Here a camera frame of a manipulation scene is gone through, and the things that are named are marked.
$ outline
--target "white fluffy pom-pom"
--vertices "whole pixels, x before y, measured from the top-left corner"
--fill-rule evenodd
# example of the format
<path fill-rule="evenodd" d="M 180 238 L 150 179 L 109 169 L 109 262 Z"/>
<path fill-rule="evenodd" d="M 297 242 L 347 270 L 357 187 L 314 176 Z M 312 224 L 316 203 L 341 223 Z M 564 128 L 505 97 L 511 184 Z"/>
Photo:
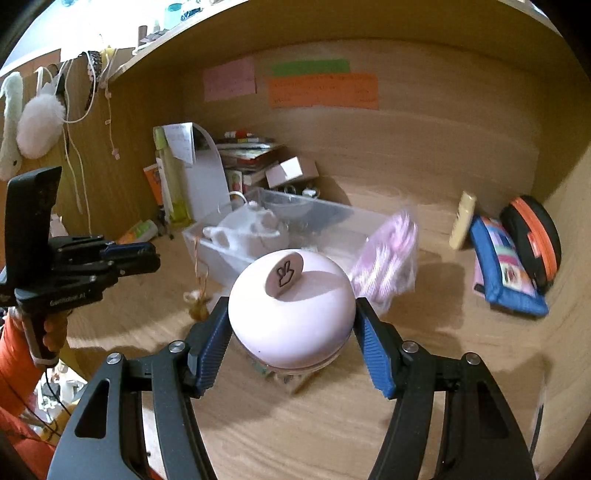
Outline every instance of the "white fluffy pom-pom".
<path fill-rule="evenodd" d="M 42 93 L 29 101 L 18 122 L 17 144 L 32 160 L 47 154 L 61 135 L 66 109 L 55 95 Z"/>

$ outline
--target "black and orange pouch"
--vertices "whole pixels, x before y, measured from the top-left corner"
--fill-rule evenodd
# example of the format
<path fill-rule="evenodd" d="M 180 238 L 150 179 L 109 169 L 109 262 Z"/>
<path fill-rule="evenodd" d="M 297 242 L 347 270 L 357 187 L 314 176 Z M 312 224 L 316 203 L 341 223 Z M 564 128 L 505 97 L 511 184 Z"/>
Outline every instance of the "black and orange pouch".
<path fill-rule="evenodd" d="M 562 260 L 556 225 L 533 197 L 522 195 L 501 212 L 501 222 L 512 240 L 525 271 L 544 295 L 556 277 Z"/>

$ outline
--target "blue pouch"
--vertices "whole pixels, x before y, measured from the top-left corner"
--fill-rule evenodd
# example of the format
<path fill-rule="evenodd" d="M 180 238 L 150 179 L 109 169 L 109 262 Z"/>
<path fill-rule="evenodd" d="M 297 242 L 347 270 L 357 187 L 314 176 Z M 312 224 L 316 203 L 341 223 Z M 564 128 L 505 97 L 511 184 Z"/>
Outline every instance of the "blue pouch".
<path fill-rule="evenodd" d="M 501 223 L 475 216 L 470 236 L 482 269 L 486 301 L 537 317 L 547 315 L 548 305 L 535 290 Z"/>

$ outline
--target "blue gripper pad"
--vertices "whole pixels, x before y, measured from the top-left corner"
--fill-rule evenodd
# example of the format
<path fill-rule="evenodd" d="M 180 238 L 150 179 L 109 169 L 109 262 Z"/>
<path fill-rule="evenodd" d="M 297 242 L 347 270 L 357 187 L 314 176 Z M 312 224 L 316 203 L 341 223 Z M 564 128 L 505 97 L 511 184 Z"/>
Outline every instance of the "blue gripper pad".
<path fill-rule="evenodd" d="M 396 330 L 382 323 L 367 299 L 357 299 L 357 313 L 353 331 L 369 370 L 374 387 L 392 400 L 396 394 L 394 373 L 400 367 Z"/>
<path fill-rule="evenodd" d="M 213 386 L 231 337 L 228 298 L 222 297 L 207 320 L 193 325 L 187 336 L 191 345 L 187 364 L 196 377 L 195 386 L 199 395 Z"/>

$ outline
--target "green sticky note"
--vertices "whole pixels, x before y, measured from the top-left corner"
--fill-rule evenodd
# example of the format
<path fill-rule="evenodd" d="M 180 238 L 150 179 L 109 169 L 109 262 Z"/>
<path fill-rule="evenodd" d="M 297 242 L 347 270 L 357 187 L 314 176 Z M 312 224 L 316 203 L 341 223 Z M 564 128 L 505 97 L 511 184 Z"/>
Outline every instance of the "green sticky note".
<path fill-rule="evenodd" d="M 168 142 L 166 141 L 166 135 L 164 135 L 164 128 L 154 127 L 153 133 L 156 150 L 164 150 L 166 145 L 168 145 Z"/>
<path fill-rule="evenodd" d="M 271 67 L 274 77 L 293 77 L 315 73 L 351 73 L 349 60 L 297 60 L 278 63 Z"/>

